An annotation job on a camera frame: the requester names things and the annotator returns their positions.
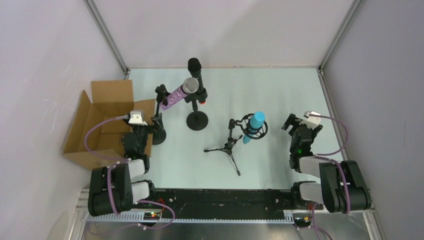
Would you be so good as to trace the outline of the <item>black tripod shock-mount stand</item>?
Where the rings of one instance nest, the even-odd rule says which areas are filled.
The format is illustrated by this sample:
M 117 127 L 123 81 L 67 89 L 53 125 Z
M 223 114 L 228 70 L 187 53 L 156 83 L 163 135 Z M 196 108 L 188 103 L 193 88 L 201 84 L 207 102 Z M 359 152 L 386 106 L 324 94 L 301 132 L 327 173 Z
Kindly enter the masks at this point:
M 237 173 L 238 176 L 241 176 L 241 172 L 240 172 L 240 170 L 239 170 L 239 168 L 237 166 L 237 163 L 236 163 L 236 161 L 234 159 L 233 148 L 235 147 L 235 145 L 240 140 L 242 140 L 242 143 L 243 143 L 243 136 L 245 135 L 245 128 L 246 128 L 247 123 L 249 121 L 249 118 L 251 117 L 252 114 L 254 114 L 254 113 L 246 114 L 241 119 L 231 118 L 229 120 L 229 122 L 228 122 L 228 131 L 229 131 L 229 133 L 228 133 L 227 142 L 224 144 L 224 147 L 214 148 L 214 149 L 204 149 L 203 150 L 204 153 L 216 152 L 216 151 L 226 153 L 230 157 L 230 159 L 231 159 L 231 161 L 232 161 L 232 163 L 233 163 L 233 165 L 235 167 L 235 171 L 236 171 L 236 173 Z M 233 137 L 233 130 L 236 127 L 240 127 L 240 129 L 242 131 L 242 135 L 240 135 L 237 138 L 234 138 Z

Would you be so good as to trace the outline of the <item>purple glitter microphone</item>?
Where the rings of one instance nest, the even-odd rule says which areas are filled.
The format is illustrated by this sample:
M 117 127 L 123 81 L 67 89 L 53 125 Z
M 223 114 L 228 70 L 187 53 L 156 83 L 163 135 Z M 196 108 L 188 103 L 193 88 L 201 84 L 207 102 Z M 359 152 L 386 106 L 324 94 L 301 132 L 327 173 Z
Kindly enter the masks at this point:
M 167 104 L 161 102 L 159 104 L 159 108 L 162 111 L 169 109 L 188 95 L 196 93 L 199 89 L 199 86 L 200 84 L 197 78 L 189 77 L 185 79 L 177 89 L 175 89 L 170 95 L 166 97 Z

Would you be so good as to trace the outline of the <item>brown cardboard box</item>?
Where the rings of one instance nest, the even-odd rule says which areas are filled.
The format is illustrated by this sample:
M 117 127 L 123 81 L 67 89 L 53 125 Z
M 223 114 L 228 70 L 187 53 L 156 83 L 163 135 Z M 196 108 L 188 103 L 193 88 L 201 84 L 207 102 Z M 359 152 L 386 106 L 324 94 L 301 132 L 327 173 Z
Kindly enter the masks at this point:
M 141 110 L 151 124 L 155 108 L 153 98 L 134 99 L 131 80 L 92 81 L 91 96 L 81 93 L 62 155 L 88 170 L 110 166 L 115 163 L 113 158 L 124 156 L 121 137 L 131 132 L 123 120 L 113 118 Z

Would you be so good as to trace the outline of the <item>teal blue microphone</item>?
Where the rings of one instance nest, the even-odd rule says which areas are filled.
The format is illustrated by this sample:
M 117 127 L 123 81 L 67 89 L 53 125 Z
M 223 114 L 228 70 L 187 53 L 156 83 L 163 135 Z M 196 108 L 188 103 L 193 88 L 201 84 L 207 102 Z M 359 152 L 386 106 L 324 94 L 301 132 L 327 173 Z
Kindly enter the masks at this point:
M 259 140 L 268 132 L 265 114 L 257 111 L 252 114 L 246 124 L 245 135 L 242 138 L 243 144 L 248 144 L 251 140 Z

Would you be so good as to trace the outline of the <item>black orange-ring microphone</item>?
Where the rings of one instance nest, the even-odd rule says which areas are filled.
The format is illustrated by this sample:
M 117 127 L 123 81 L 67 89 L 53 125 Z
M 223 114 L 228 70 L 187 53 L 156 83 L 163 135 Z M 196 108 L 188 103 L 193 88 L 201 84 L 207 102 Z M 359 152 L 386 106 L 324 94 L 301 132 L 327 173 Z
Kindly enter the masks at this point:
M 204 87 L 203 79 L 202 79 L 202 65 L 200 61 L 196 57 L 192 57 L 188 60 L 187 69 L 190 72 L 191 76 L 198 80 L 199 87 L 195 92 L 195 96 L 197 101 L 204 105 L 206 103 L 206 99 L 208 97 L 207 90 Z

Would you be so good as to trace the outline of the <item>black round-base mic stand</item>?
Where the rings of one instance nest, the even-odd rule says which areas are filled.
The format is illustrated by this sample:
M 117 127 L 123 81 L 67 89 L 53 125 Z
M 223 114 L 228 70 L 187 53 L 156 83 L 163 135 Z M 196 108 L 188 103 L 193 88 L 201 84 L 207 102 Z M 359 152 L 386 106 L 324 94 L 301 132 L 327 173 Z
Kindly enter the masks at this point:
M 164 84 L 161 84 L 156 87 L 155 93 L 156 96 L 156 110 L 154 116 L 151 118 L 153 122 L 153 134 L 152 134 L 152 144 L 160 145 L 162 144 L 167 137 L 167 133 L 164 128 L 162 113 L 160 112 L 160 104 L 167 104 L 167 97 L 170 93 L 167 91 Z

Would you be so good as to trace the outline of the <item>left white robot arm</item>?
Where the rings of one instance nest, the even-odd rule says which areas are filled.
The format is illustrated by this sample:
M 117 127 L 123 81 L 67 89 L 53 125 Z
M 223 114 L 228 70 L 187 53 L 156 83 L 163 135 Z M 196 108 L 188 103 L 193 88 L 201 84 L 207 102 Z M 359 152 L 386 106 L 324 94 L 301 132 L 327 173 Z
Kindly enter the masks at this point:
M 124 156 L 114 157 L 115 163 L 110 166 L 91 171 L 87 208 L 93 217 L 118 215 L 130 211 L 140 201 L 157 198 L 154 183 L 140 179 L 150 170 L 146 148 L 153 126 L 144 120 L 143 112 L 139 110 L 132 110 L 113 120 L 122 120 L 131 131 L 124 133 L 120 139 Z

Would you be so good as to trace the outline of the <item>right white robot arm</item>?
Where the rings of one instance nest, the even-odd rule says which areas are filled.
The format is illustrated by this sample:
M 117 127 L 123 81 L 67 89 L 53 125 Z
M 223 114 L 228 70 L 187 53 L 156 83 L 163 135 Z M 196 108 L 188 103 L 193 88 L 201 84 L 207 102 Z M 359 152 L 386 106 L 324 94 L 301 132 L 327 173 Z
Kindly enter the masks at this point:
M 359 165 L 354 160 L 338 162 L 330 154 L 314 154 L 312 144 L 323 129 L 323 115 L 307 111 L 304 118 L 291 113 L 282 130 L 291 136 L 289 166 L 320 181 L 298 181 L 290 191 L 297 202 L 323 205 L 330 213 L 349 214 L 369 210 L 372 198 Z

